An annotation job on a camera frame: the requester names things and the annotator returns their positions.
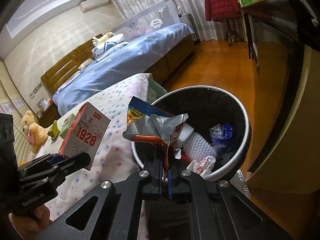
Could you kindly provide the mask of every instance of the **wooden cabinet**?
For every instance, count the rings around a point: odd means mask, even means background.
[[[49,127],[53,124],[54,120],[58,120],[60,118],[60,114],[58,112],[58,107],[55,103],[51,103],[47,110],[39,118],[39,125],[44,128]]]
[[[310,194],[320,189],[320,52],[305,48],[301,83],[272,153],[247,181],[266,191]]]
[[[274,147],[298,90],[303,46],[252,18],[254,56],[254,127],[248,171],[256,172]]]

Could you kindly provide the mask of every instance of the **white quilt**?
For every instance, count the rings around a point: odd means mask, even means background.
[[[126,130],[126,113],[132,96],[147,101],[150,78],[151,74],[136,74],[84,101],[90,102],[103,112],[111,123],[101,141],[91,170],[81,169],[67,176],[66,181],[57,188],[58,196],[46,203],[51,212],[51,220],[57,219],[101,181],[110,180],[116,183],[139,170],[132,154],[131,141],[124,139],[122,132]],[[84,102],[57,121],[59,129],[63,121],[71,113],[76,114]],[[47,153],[58,152],[62,141],[62,138],[58,137],[52,142],[49,137],[37,154],[30,153],[27,161]],[[141,210],[138,239],[148,239],[144,208]]]

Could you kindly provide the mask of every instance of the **human hand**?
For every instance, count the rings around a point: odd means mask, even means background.
[[[45,205],[37,207],[32,213],[37,217],[37,220],[27,216],[19,217],[12,213],[9,214],[10,223],[25,240],[32,240],[37,233],[41,232],[52,222],[50,220],[50,211]]]

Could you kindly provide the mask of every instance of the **pillow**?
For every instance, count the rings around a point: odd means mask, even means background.
[[[89,64],[91,64],[93,62],[93,60],[91,58],[87,59],[85,62],[83,62],[78,69],[79,70],[83,70],[85,69]]]
[[[107,51],[102,53],[99,57],[97,57],[96,60],[99,62],[99,61],[103,60],[106,56],[110,55],[112,52],[114,52],[114,51],[116,51],[116,50],[118,50],[128,44],[129,44],[129,42],[127,42],[127,41],[120,42],[119,44],[113,46],[111,49],[108,49]]]
[[[124,41],[124,35],[123,35],[123,33],[115,34],[112,37],[110,37],[109,39],[107,39],[107,41],[120,43],[121,41]]]
[[[108,49],[112,48],[115,45],[117,45],[116,42],[114,41],[110,42],[107,40],[99,44],[98,46],[94,47],[91,52],[94,58],[97,59],[99,55],[101,55],[103,52],[107,51]]]

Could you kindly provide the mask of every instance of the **nightstand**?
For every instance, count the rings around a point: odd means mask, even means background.
[[[51,103],[47,110],[39,118],[39,125],[43,128],[47,128],[53,124],[54,120],[58,120],[60,118],[60,114],[58,112],[58,107],[55,103]]]

